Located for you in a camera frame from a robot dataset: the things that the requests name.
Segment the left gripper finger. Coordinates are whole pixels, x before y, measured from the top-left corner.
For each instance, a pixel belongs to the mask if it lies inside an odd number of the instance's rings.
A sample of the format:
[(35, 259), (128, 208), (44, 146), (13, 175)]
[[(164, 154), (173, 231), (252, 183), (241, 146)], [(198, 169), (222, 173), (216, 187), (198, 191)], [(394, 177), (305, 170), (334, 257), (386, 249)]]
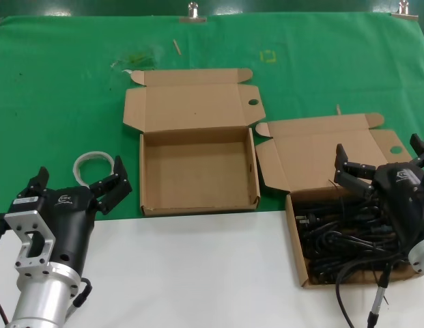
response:
[(49, 179), (47, 168), (41, 167), (38, 174), (29, 179), (27, 186), (18, 194), (19, 198), (41, 196)]
[(120, 156), (114, 160), (113, 173), (89, 186), (94, 208), (103, 215), (110, 213), (132, 191), (128, 173)]

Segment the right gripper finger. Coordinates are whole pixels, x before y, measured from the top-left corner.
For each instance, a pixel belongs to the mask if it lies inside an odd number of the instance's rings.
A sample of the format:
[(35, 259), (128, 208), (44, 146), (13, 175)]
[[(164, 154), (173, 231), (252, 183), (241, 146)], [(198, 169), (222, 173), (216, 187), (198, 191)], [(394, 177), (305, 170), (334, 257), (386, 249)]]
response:
[(416, 154), (411, 163), (417, 167), (424, 167), (424, 141), (414, 133), (410, 137), (410, 145)]
[(374, 166), (350, 162), (341, 143), (336, 147), (334, 182), (359, 197), (370, 198)]

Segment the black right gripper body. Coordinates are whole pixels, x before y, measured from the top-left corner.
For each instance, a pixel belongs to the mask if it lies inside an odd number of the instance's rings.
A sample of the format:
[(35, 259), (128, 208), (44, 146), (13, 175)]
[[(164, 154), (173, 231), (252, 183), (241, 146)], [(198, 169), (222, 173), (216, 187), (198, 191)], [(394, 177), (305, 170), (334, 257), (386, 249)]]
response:
[(424, 169), (415, 162), (381, 165), (372, 185), (399, 240), (399, 249), (388, 259), (405, 258), (424, 240)]

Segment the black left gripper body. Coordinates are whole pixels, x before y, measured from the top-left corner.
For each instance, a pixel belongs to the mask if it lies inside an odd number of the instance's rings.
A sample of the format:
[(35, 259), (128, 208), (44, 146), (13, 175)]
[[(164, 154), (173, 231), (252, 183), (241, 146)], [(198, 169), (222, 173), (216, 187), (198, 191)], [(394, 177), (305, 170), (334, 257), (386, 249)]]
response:
[(47, 189), (34, 202), (16, 199), (12, 212), (36, 210), (55, 237), (51, 262), (83, 274), (89, 240), (94, 228), (96, 200), (86, 187)]

